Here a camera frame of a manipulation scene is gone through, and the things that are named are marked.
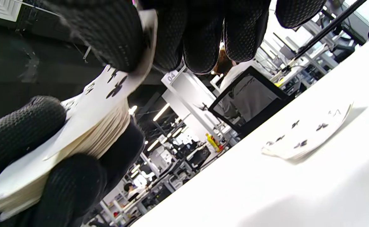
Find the white shirt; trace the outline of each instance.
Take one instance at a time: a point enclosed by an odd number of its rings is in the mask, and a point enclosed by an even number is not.
[[[220,89],[224,91],[239,75],[250,66],[254,67],[261,74],[270,77],[257,62],[247,61],[233,66],[222,80]],[[245,76],[228,95],[222,99],[223,115],[234,118],[237,112],[250,121],[261,110],[266,108],[277,96],[267,87],[255,79],[252,75]]]

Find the gloved hand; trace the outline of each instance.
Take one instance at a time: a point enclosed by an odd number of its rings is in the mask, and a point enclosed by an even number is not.
[[[260,46],[271,0],[139,0],[158,12],[154,66],[176,69],[182,56],[194,73],[207,73],[218,58],[223,37],[231,60],[251,60]],[[297,27],[317,14],[326,0],[277,0],[276,16]],[[118,70],[135,69],[144,49],[137,10],[131,0],[47,0],[81,36]]]
[[[0,119],[0,173],[52,137],[64,125],[65,109],[48,96],[37,96]],[[131,121],[125,132],[99,159],[76,154],[49,174],[40,202],[1,222],[0,227],[79,227],[138,158],[144,137]]]

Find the card stack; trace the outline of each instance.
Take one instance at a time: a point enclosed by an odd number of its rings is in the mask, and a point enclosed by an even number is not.
[[[289,128],[267,141],[262,154],[289,161],[301,161],[326,142],[344,123],[353,102],[342,102],[318,114],[289,122]]]

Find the card pile on table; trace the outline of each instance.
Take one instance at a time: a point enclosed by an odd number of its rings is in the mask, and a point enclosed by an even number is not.
[[[156,46],[156,12],[139,15],[150,42],[137,69],[125,73],[106,66],[80,95],[61,103],[67,111],[63,128],[0,174],[0,221],[36,204],[49,172],[64,158],[76,153],[100,158],[125,131],[130,122],[127,96],[150,72]]]
[[[338,102],[320,112],[304,113],[263,145],[261,152],[289,161],[300,161],[326,142],[344,123],[353,102]]]

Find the brown hair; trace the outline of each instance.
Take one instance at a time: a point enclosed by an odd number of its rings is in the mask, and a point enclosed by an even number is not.
[[[233,67],[232,61],[226,55],[225,48],[221,48],[219,50],[218,62],[216,63],[213,71],[218,75],[224,74],[226,76],[226,74],[232,67]]]

